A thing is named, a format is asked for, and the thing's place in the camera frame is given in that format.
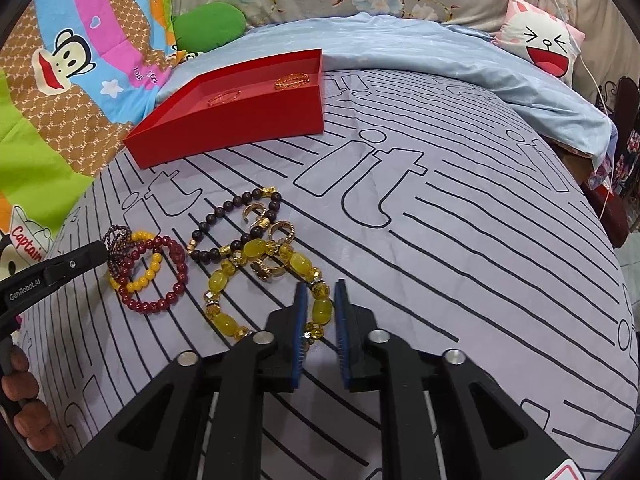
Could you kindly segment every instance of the red box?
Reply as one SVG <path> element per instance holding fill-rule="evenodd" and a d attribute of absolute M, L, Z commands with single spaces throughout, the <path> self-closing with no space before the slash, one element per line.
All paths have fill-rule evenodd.
<path fill-rule="evenodd" d="M 276 90 L 277 79 L 309 83 Z M 259 140 L 324 132 L 322 50 L 263 57 L 201 74 L 124 139 L 140 168 Z"/>

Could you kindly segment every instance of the metal bolt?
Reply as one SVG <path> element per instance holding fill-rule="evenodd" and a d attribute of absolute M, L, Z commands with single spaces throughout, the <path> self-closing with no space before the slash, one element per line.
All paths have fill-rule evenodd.
<path fill-rule="evenodd" d="M 462 350 L 447 350 L 444 354 L 444 358 L 448 363 L 452 365 L 461 365 L 466 361 L 466 355 Z"/>
<path fill-rule="evenodd" d="M 258 345 L 268 345 L 269 343 L 273 343 L 274 339 L 275 336 L 266 330 L 254 334 L 254 343 Z"/>
<path fill-rule="evenodd" d="M 178 364 L 180 366 L 193 366 L 198 362 L 198 355 L 195 352 L 187 351 L 178 355 Z"/>
<path fill-rule="evenodd" d="M 374 343 L 386 343 L 391 339 L 391 334 L 386 330 L 378 329 L 369 332 L 367 337 L 369 337 L 369 340 Z"/>

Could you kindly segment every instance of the human hand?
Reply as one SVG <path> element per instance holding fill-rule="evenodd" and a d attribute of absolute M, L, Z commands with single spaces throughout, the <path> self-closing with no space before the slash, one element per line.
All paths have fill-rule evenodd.
<path fill-rule="evenodd" d="M 34 451 L 48 451 L 60 442 L 58 428 L 51 421 L 46 404 L 35 399 L 40 387 L 29 372 L 29 360 L 24 352 L 14 346 L 11 351 L 14 373 L 2 377 L 2 390 L 9 400 L 29 400 L 20 413 L 14 416 L 15 429 L 26 437 L 28 446 Z"/>

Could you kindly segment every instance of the pink stripe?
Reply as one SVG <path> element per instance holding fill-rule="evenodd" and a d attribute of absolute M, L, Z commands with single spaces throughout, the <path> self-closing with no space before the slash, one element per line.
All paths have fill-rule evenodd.
<path fill-rule="evenodd" d="M 124 72 L 133 87 L 151 89 L 154 85 L 162 86 L 166 82 L 170 70 L 162 72 L 157 65 L 144 65 L 142 54 L 129 43 L 109 0 L 74 1 L 92 47 L 107 63 Z M 100 25 L 91 28 L 95 16 L 100 19 Z M 148 77 L 149 73 L 153 73 L 154 77 Z"/>

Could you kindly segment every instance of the colorful blanket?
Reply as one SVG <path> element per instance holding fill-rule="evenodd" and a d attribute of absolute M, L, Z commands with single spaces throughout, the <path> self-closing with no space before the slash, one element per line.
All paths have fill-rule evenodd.
<path fill-rule="evenodd" d="M 0 238 L 27 263 L 47 253 L 181 57 L 165 0 L 25 10 L 0 50 Z"/>

